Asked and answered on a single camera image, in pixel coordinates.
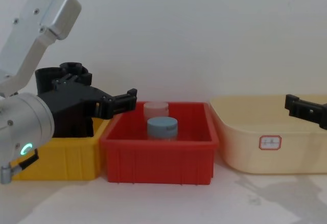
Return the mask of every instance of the silver metal cylinder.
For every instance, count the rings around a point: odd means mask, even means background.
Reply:
[[[11,174],[10,164],[0,167],[0,183],[1,184],[11,183],[11,176],[12,176],[12,174]]]
[[[0,166],[47,143],[54,128],[51,111],[36,95],[22,93],[0,101]]]

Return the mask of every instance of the plastic container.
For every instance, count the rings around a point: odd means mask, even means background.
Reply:
[[[154,117],[148,120],[148,139],[176,140],[178,135],[178,121],[171,117]]]
[[[169,116],[169,104],[165,102],[144,103],[144,118],[146,121],[154,117]]]
[[[94,136],[87,138],[53,138],[38,149],[39,160],[14,176],[14,180],[93,180],[104,164],[99,138],[109,120],[93,119]],[[24,160],[31,154],[19,159]]]
[[[149,140],[144,103],[116,116],[101,137],[109,182],[207,185],[218,136],[205,103],[169,103],[176,140]]]
[[[327,95],[300,95],[324,104]],[[290,117],[285,95],[225,96],[210,102],[231,167],[257,174],[327,173],[327,131]]]

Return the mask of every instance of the robotic arm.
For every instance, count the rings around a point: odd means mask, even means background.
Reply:
[[[13,95],[26,86],[46,48],[56,39],[68,36],[80,11],[77,0],[28,0],[20,17],[13,20],[13,30],[0,52],[0,95],[4,97],[0,101],[1,184],[10,183],[13,175],[34,163],[38,159],[37,148],[76,120],[111,119],[115,114],[135,109],[136,89],[111,96],[91,87],[89,77],[83,80],[72,71],[63,77],[60,73],[46,73],[48,78],[55,79],[38,96]],[[79,66],[74,65],[66,70]],[[11,161],[31,150],[33,156],[11,167]]]

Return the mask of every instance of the red plastic bin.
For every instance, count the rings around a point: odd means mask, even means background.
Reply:
[[[169,103],[170,116],[178,120],[172,141],[147,138],[143,104],[117,115],[100,139],[108,181],[210,184],[218,136],[208,104]]]

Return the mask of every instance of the label sticker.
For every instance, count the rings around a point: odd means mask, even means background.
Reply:
[[[261,150],[278,150],[282,145],[281,136],[262,136],[260,137],[259,148]]]

